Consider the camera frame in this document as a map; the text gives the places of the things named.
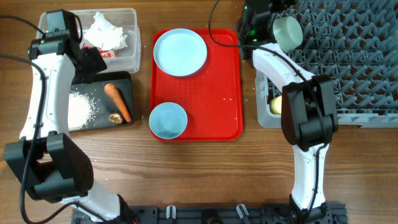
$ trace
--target red tray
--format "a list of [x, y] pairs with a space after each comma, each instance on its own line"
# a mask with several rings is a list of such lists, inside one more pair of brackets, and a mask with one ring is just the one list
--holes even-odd
[[[159, 31], [156, 40], [168, 30]], [[152, 56], [150, 110], [165, 102], [182, 106], [188, 115], [187, 128], [179, 137], [160, 141], [231, 141], [243, 130], [239, 49], [217, 45], [208, 29], [193, 29], [207, 46], [207, 59], [196, 73], [173, 77], [163, 72]], [[213, 29], [222, 43], [237, 44], [238, 38], [228, 29]]]

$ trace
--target gray dish rack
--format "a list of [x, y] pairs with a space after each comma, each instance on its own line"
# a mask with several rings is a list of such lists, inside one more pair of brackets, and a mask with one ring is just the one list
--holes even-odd
[[[301, 0], [272, 20], [295, 17], [304, 41], [288, 56], [315, 75], [335, 81], [339, 124], [398, 128], [398, 0]], [[256, 77], [257, 116], [264, 128], [280, 128], [270, 112], [280, 91]]]

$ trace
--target orange carrot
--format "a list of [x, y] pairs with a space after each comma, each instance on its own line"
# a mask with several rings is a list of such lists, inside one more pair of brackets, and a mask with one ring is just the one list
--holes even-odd
[[124, 104], [122, 98], [120, 97], [118, 88], [112, 84], [108, 83], [105, 85], [105, 93], [112, 99], [113, 103], [118, 107], [119, 111], [122, 113], [124, 119], [127, 122], [131, 121], [131, 117], [129, 114], [129, 110], [127, 110], [126, 105]]

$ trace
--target wire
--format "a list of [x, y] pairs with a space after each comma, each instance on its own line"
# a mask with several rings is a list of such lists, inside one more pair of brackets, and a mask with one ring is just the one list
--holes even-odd
[[77, 21], [79, 21], [79, 26], [80, 26], [80, 37], [79, 37], [79, 44], [80, 44], [81, 41], [83, 40], [83, 28], [81, 26], [80, 18], [77, 15], [75, 15], [75, 17], [76, 17]]
[[37, 31], [39, 31], [41, 34], [45, 34], [41, 29], [39, 29], [37, 26], [35, 26], [33, 23], [31, 23], [31, 22], [29, 22], [29, 21], [27, 21], [27, 20], [25, 20], [25, 19], [22, 19], [22, 18], [20, 18], [20, 17], [17, 17], [17, 16], [9, 16], [9, 15], [3, 15], [3, 16], [0, 16], [0, 19], [16, 19], [16, 20], [18, 20], [18, 21], [21, 21], [21, 22], [25, 22], [26, 24], [28, 24], [28, 25], [30, 25], [31, 27], [33, 27], [33, 28], [35, 28]]
[[39, 71], [40, 80], [42, 81], [42, 91], [40, 93], [40, 100], [39, 100], [39, 107], [38, 107], [38, 110], [37, 110], [36, 123], [34, 125], [35, 131], [33, 133], [33, 138], [31, 140], [29, 152], [27, 153], [26, 163], [25, 163], [25, 167], [24, 167], [24, 173], [22, 175], [22, 180], [21, 180], [21, 192], [20, 192], [21, 194], [20, 194], [20, 197], [19, 197], [19, 206], [20, 206], [22, 218], [28, 224], [43, 224], [43, 223], [47, 223], [50, 220], [52, 220], [54, 217], [56, 217], [60, 212], [62, 212], [64, 209], [66, 209], [70, 205], [76, 205], [76, 207], [80, 207], [85, 212], [87, 212], [87, 213], [89, 213], [89, 214], [91, 214], [91, 215], [93, 215], [95, 217], [98, 217], [102, 221], [106, 221], [103, 217], [101, 217], [98, 214], [95, 214], [94, 212], [92, 212], [91, 210], [87, 209], [83, 205], [80, 205], [78, 202], [66, 203], [61, 208], [59, 208], [57, 211], [55, 211], [51, 216], [49, 216], [48, 218], [46, 218], [45, 220], [42, 220], [40, 222], [32, 222], [32, 221], [29, 220], [29, 218], [28, 218], [28, 216], [26, 214], [26, 209], [25, 209], [25, 187], [26, 187], [26, 182], [27, 182], [27, 176], [29, 174], [30, 163], [32, 162], [34, 151], [35, 151], [35, 145], [36, 145], [36, 142], [37, 142], [37, 137], [39, 135], [39, 130], [40, 130], [41, 126], [42, 126], [41, 120], [42, 120], [42, 112], [43, 112], [43, 105], [44, 105], [46, 77], [45, 77], [45, 73], [43, 72], [43, 70], [37, 64], [31, 62], [30, 60], [26, 60], [24, 58], [16, 57], [16, 56], [13, 56], [13, 55], [2, 54], [2, 53], [0, 53], [0, 57], [13, 59], [13, 60], [18, 60], [20, 62], [24, 62], [24, 63], [27, 63], [27, 64], [33, 66], [34, 68], [37, 69], [37, 71]]
[[324, 149], [324, 148], [327, 147], [327, 143], [326, 143], [326, 135], [327, 135], [327, 133], [326, 133], [326, 127], [325, 127], [325, 124], [324, 124], [324, 122], [323, 122], [322, 112], [321, 112], [321, 109], [320, 109], [320, 106], [319, 106], [317, 97], [316, 97], [316, 95], [315, 95], [315, 93], [314, 93], [314, 90], [313, 90], [313, 89], [311, 88], [311, 86], [308, 84], [307, 79], [300, 73], [300, 71], [299, 71], [298, 69], [296, 69], [296, 68], [292, 65], [292, 63], [291, 63], [290, 61], [288, 61], [285, 57], [281, 56], [281, 54], [278, 54], [276, 51], [267, 49], [267, 48], [265, 48], [265, 47], [255, 46], [255, 45], [240, 45], [240, 44], [232, 45], [232, 44], [223, 44], [223, 43], [220, 43], [220, 42], [216, 41], [216, 40], [214, 39], [214, 37], [213, 37], [213, 34], [211, 33], [211, 19], [212, 19], [212, 17], [213, 17], [213, 13], [214, 13], [214, 11], [215, 11], [215, 9], [216, 9], [216, 6], [218, 5], [219, 1], [220, 1], [220, 0], [216, 0], [215, 4], [214, 4], [214, 6], [213, 6], [213, 9], [211, 10], [210, 17], [209, 17], [208, 27], [209, 27], [210, 38], [212, 39], [212, 41], [215, 42], [216, 44], [221, 45], [221, 46], [224, 46], [224, 47], [241, 47], [241, 48], [247, 48], [247, 49], [260, 49], [260, 50], [264, 50], [264, 51], [266, 51], [266, 52], [272, 53], [272, 54], [274, 54], [275, 56], [279, 57], [279, 58], [282, 59], [288, 66], [290, 66], [290, 67], [292, 68], [292, 70], [296, 73], [296, 75], [297, 75], [298, 77], [300, 77], [300, 78], [303, 80], [304, 85], [305, 85], [305, 87], [307, 88], [307, 90], [310, 92], [311, 98], [312, 98], [312, 100], [313, 100], [313, 102], [314, 102], [314, 104], [315, 104], [315, 108], [316, 108], [316, 110], [317, 110], [317, 114], [318, 114], [318, 118], [319, 118], [321, 130], [322, 130], [322, 136], [323, 136], [323, 140], [324, 140], [324, 145], [321, 146], [321, 147], [319, 147], [318, 150], [316, 151], [315, 155], [314, 155], [314, 156], [315, 156], [315, 159], [316, 159], [315, 186], [314, 186], [312, 201], [311, 201], [311, 204], [310, 204], [310, 206], [309, 206], [309, 208], [308, 208], [307, 215], [306, 215], [306, 216], [303, 218], [303, 220], [302, 220], [303, 223], [305, 223], [306, 219], [308, 219], [308, 217], [309, 217], [310, 214], [311, 214], [313, 204], [315, 203], [315, 197], [317, 196], [317, 193], [318, 193], [318, 182], [319, 182], [319, 154], [320, 154], [320, 151], [321, 151], [322, 149]]

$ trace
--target wooden surface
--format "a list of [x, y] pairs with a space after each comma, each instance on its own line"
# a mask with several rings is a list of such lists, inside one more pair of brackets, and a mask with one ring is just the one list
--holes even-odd
[[[41, 13], [56, 9], [132, 7], [141, 31], [142, 62], [132, 75], [137, 121], [133, 126], [72, 134], [90, 157], [95, 179], [130, 205], [261, 205], [287, 203], [294, 183], [292, 147], [279, 129], [257, 122], [255, 71], [242, 66], [244, 131], [233, 142], [162, 144], [149, 133], [152, 38], [166, 28], [205, 28], [214, 1], [0, 1], [0, 14], [38, 24]], [[214, 27], [234, 29], [243, 3], [222, 0]], [[27, 58], [35, 37], [30, 27], [0, 20], [0, 52]], [[0, 58], [0, 223], [22, 223], [20, 183], [4, 161], [4, 145], [18, 140], [25, 123], [32, 70]], [[347, 204], [350, 223], [397, 223], [398, 130], [340, 126], [326, 158], [325, 195]], [[33, 202], [27, 213], [41, 220], [58, 204]], [[69, 223], [70, 209], [52, 223]]]

